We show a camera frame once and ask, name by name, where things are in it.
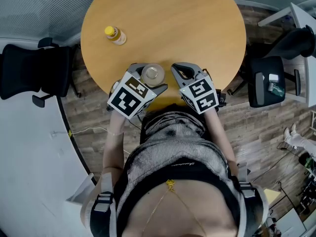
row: wooden floor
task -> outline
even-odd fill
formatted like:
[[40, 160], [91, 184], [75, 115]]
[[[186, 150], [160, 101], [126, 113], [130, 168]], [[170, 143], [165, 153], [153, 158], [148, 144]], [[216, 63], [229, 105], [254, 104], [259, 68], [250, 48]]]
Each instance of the wooden floor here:
[[[283, 31], [293, 28], [293, 21], [287, 19], [280, 19], [272, 25], [259, 28], [256, 23], [269, 16], [271, 12], [249, 6], [240, 6], [239, 8], [244, 18], [249, 44], [254, 42], [271, 43]], [[285, 70], [292, 74], [294, 68], [299, 69], [302, 81], [304, 81], [302, 59], [284, 61], [284, 66]], [[80, 49], [76, 53], [75, 68], [74, 80], [78, 90], [82, 93], [82, 98], [78, 99], [72, 92], [69, 92], [67, 97], [62, 100], [72, 131], [76, 132], [88, 127], [107, 127], [110, 118], [106, 111], [108, 96], [90, 77], [83, 63]], [[228, 88], [234, 89], [240, 82], [239, 76], [236, 76], [224, 91]], [[293, 89], [293, 84], [289, 83], [287, 87]], [[289, 151], [279, 150], [277, 147], [283, 141], [284, 129], [291, 127], [293, 123], [297, 124], [299, 133], [310, 136], [312, 134], [311, 130], [309, 131], [311, 116], [311, 112], [305, 104], [291, 100], [285, 100], [273, 106], [251, 108], [248, 103], [246, 87], [236, 96], [227, 96], [227, 106], [219, 111], [220, 120], [232, 144], [237, 162], [248, 163], [248, 168], [251, 170], [249, 179], [256, 179], [255, 184], [273, 190], [279, 190], [280, 184], [276, 183], [279, 179], [282, 188], [295, 205], [299, 203], [299, 197], [296, 195], [300, 193], [304, 185], [305, 169], [298, 163], [297, 156]], [[133, 118], [131, 121], [140, 127], [137, 118]], [[140, 130], [126, 122], [125, 158], [128, 157], [127, 152], [131, 152], [139, 145], [139, 135]], [[74, 136], [86, 164], [98, 179], [102, 170], [106, 132], [101, 129], [94, 129]], [[282, 157], [284, 158], [275, 167], [263, 174]], [[272, 216], [277, 219], [292, 208], [290, 200], [284, 196], [285, 194], [282, 192], [274, 202], [276, 205], [272, 205], [274, 211]]]

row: white desk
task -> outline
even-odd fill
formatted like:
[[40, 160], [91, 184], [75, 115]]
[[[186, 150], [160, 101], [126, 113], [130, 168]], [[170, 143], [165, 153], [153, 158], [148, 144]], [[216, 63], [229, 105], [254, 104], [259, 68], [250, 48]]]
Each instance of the white desk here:
[[[288, 14], [292, 14], [296, 27], [303, 28], [306, 25], [309, 25], [314, 33], [316, 33], [316, 19], [293, 3], [290, 4], [290, 7], [287, 7], [258, 22], [258, 26], [267, 25]], [[306, 78], [306, 97], [296, 96], [291, 93], [286, 93], [285, 96], [302, 103], [307, 103], [308, 107], [310, 107], [316, 105], [316, 58], [313, 56], [304, 58], [304, 65]]]

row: white marker cube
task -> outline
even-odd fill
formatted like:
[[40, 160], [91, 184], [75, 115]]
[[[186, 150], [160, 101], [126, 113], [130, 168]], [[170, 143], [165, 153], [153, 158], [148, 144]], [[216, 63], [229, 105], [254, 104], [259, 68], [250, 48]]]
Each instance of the white marker cube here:
[[179, 92], [183, 100], [198, 114], [218, 106], [216, 89], [210, 76], [192, 82]]
[[108, 100], [108, 104], [131, 119], [145, 110], [157, 95], [138, 79], [126, 72]]

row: round wooden table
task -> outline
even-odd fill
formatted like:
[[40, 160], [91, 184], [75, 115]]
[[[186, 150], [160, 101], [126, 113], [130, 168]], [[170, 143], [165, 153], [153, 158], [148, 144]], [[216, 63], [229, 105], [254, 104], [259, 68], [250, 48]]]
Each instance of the round wooden table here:
[[[106, 38], [109, 25], [126, 34], [124, 45]], [[150, 109], [184, 104], [170, 70], [173, 63], [207, 69], [215, 87], [224, 89], [238, 72], [245, 46], [245, 26], [234, 0], [94, 0], [81, 31], [85, 65], [106, 93], [132, 63], [163, 66], [168, 90]]]

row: black chair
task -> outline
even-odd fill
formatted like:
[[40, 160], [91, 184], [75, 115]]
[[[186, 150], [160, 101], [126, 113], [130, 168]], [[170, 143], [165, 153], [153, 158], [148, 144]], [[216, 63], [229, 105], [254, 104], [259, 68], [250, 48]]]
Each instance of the black chair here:
[[10, 98], [25, 91], [43, 92], [44, 97], [32, 96], [39, 107], [45, 106], [45, 99], [52, 96], [65, 97], [69, 84], [75, 95], [77, 92], [72, 79], [72, 61], [74, 52], [68, 47], [59, 47], [52, 38], [41, 39], [38, 50], [27, 50], [11, 44], [3, 49], [0, 56], [0, 97]]
[[311, 56], [315, 52], [315, 36], [313, 30], [306, 26], [302, 29], [292, 30], [273, 44], [255, 43], [247, 47], [245, 66], [241, 66], [238, 74], [243, 82], [229, 95], [235, 95], [248, 84], [248, 99], [251, 107], [263, 107], [280, 103], [285, 99], [268, 91], [270, 75], [277, 75], [278, 85], [285, 89], [285, 79], [295, 82], [296, 95], [301, 93], [301, 81], [298, 70], [294, 75], [284, 72], [281, 58], [293, 59], [298, 55]]

